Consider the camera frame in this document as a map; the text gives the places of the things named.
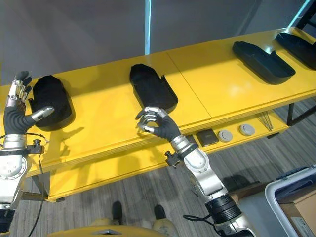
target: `black square device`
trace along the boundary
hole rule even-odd
[[[218,142],[218,138],[213,129],[198,132],[197,138],[203,147],[207,147]]]

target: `black wire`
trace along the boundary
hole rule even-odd
[[[27,134],[27,135],[34,135],[34,136],[42,137],[42,138],[44,138],[45,141],[46,141],[46,138],[45,138],[43,135],[41,135],[41,134],[36,134],[36,133],[31,133],[31,132],[27,132],[26,134]]]
[[[183,215],[183,218],[188,220],[188,221],[193,221],[193,222],[197,222],[197,221],[203,221],[209,225],[211,225],[214,229],[214,231],[220,236],[221,234],[216,230],[214,223],[211,223],[209,221],[207,221],[206,219],[210,218],[211,215],[207,215],[203,218],[197,217],[197,216],[192,216],[192,215]]]
[[[41,162],[40,162],[40,155],[39,155],[39,169],[40,169],[40,173],[43,174],[43,168],[42,168]],[[35,227],[36,227],[36,225],[37,225],[37,223],[38,223],[38,221],[39,221],[40,213],[41,213],[41,210],[42,210],[42,208],[43,208],[44,192],[45,192],[45,184],[44,184],[44,182],[43,182],[43,188],[42,188],[42,193],[41,193],[41,201],[40,201],[40,207],[39,207],[38,216],[37,216],[37,218],[36,218],[36,221],[35,221],[35,223],[34,223],[34,225],[33,225],[33,228],[31,229],[31,232],[30,232],[30,234],[29,234],[28,237],[30,237],[30,236],[32,235],[32,233],[33,233],[33,231],[34,231],[34,229],[35,229]]]

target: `gray wall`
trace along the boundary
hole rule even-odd
[[[286,27],[303,0],[152,0],[151,52]],[[145,0],[0,1],[2,84],[144,54]]]

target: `yellow shelf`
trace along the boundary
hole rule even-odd
[[[235,119],[234,116],[267,111],[316,93],[315,70],[306,67],[275,40],[278,32],[315,42],[304,31],[288,28],[190,45],[167,53],[212,119]],[[235,56],[232,47],[236,41],[252,43],[269,52],[275,50],[296,74],[282,84],[267,84]]]
[[[141,106],[129,82],[129,72],[131,66],[139,63],[155,68],[160,75],[166,75],[179,99],[170,115],[180,127],[210,119],[165,52],[55,74],[71,95],[76,119],[67,127],[53,132],[44,132],[35,126],[29,130],[43,134],[50,140],[42,155],[44,172],[66,163],[77,164],[139,147],[148,144],[150,138],[158,140],[150,134],[139,133],[136,127],[135,117],[141,111]],[[0,87],[0,101],[5,101],[8,91],[9,86]],[[28,176],[40,173],[38,156],[32,158],[33,165]]]
[[[141,106],[129,82],[130,68],[134,64],[149,65],[159,75],[166,76],[179,98],[170,115],[184,134],[223,126],[316,95],[316,72],[274,40],[278,32],[285,30],[220,39],[55,74],[72,98],[76,119],[69,126],[53,132],[43,132],[36,127],[29,130],[50,140],[42,156],[44,172],[114,154],[118,156],[120,152],[158,142],[155,136],[140,133],[136,128],[134,118]],[[301,30],[287,30],[311,43],[315,41]],[[232,46],[237,40],[254,43],[263,49],[272,47],[296,74],[280,85],[266,84],[234,56]],[[0,87],[0,121],[8,91],[9,86]],[[28,176],[40,173],[37,156],[32,158]]]
[[[288,126],[274,112],[270,111],[269,116],[274,126],[272,132],[268,131],[256,116],[250,116],[213,127],[216,133],[223,129],[229,130],[234,138],[231,142],[218,142],[202,149],[211,153],[288,129]],[[254,135],[246,137],[238,132],[239,126],[244,123],[255,128]],[[48,200],[55,201],[58,198],[166,166],[164,153],[168,150],[172,151],[171,146],[168,143],[153,145],[149,144],[75,166],[66,164],[63,168],[52,171]]]

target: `floor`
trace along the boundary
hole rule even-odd
[[[313,99],[296,103],[294,116],[315,104]],[[276,112],[286,119],[287,106],[278,108]],[[316,115],[312,115],[272,139],[263,138],[216,152],[209,156],[210,163],[230,191],[257,181],[271,181],[283,172],[316,163],[315,134]],[[161,168],[104,185],[69,196],[61,203],[45,203],[33,236],[84,227],[97,218],[111,217],[111,206],[116,200],[122,202],[126,225],[150,228],[155,219],[154,206],[159,203],[164,206],[181,237],[217,236],[211,226],[182,218],[185,214],[202,217],[207,212],[203,203],[189,190],[187,177],[180,169],[173,168]],[[39,205],[35,201],[20,203],[11,226],[12,236],[27,235]]]

